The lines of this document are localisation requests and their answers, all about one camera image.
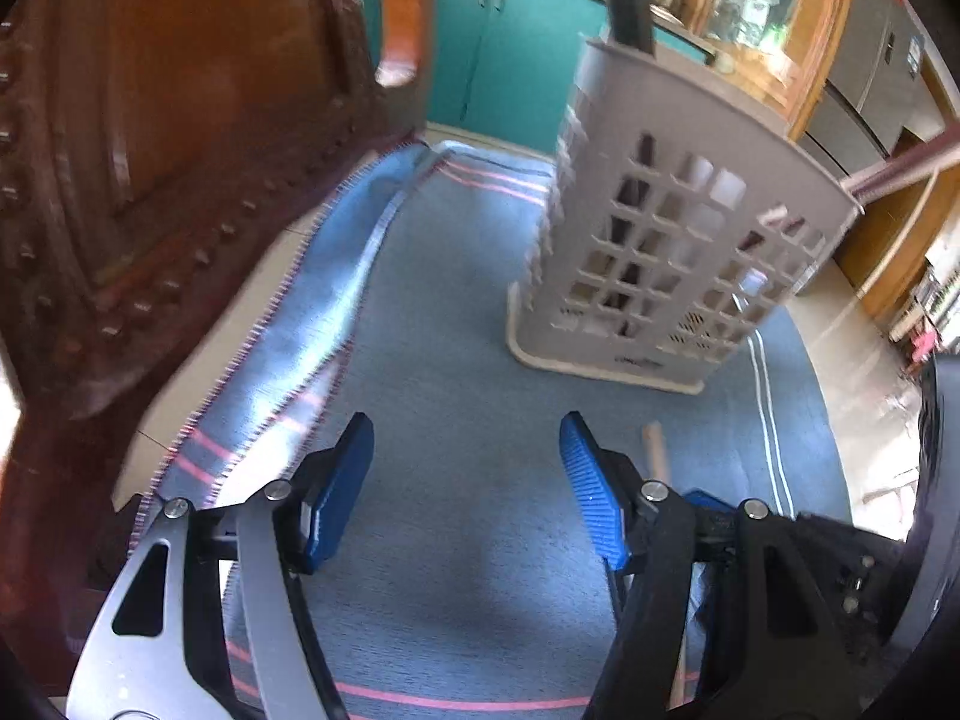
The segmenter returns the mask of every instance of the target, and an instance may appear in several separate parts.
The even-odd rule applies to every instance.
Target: brown leather chair
[[[383,4],[376,72],[361,0],[17,0],[3,18],[0,336],[22,418],[0,635],[51,694],[144,410],[306,190],[422,122],[433,0]]]

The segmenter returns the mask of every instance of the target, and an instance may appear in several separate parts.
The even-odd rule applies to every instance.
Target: wooden stick
[[[664,485],[670,484],[670,464],[666,459],[664,428],[659,422],[651,422],[643,427],[643,447],[647,453],[650,476],[659,479]],[[670,688],[670,707],[675,709],[685,702],[686,688],[686,630],[680,641],[680,657],[677,659],[677,671],[673,675],[673,688]]]

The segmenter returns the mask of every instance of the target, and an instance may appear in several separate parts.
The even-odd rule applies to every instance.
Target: pink object
[[[912,362],[923,362],[930,356],[930,352],[937,348],[937,340],[936,330],[928,330],[917,336],[917,338],[914,338],[913,355],[910,360]]]

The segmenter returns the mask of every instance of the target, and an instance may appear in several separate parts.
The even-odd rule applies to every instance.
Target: wooden furniture
[[[432,0],[18,0],[0,25],[0,632],[53,694],[138,421],[284,225],[419,126]]]
[[[715,3],[716,0],[683,0],[683,23],[694,34],[706,36]],[[778,112],[793,141],[803,136],[823,93],[850,3],[851,0],[797,0],[789,35],[776,63],[758,50],[712,40],[736,62],[736,70],[728,80]]]
[[[866,214],[834,255],[864,311],[880,324],[904,304],[926,270],[928,250],[960,209],[960,122],[928,143],[912,136],[901,143],[889,162],[845,179]]]

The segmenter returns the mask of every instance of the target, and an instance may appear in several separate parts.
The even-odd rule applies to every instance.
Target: bolt head
[[[286,479],[275,479],[263,488],[263,494],[267,496],[268,501],[282,501],[290,494],[291,489]]]
[[[163,513],[169,519],[180,519],[190,511],[190,503],[186,498],[171,498],[163,505]]]
[[[640,488],[640,494],[651,503],[659,503],[667,499],[667,496],[670,494],[670,488],[662,482],[651,480],[650,482],[643,483],[643,487]]]
[[[743,505],[743,511],[747,512],[747,517],[750,517],[750,519],[765,519],[767,514],[770,514],[767,505],[757,498],[751,498],[747,501]]]

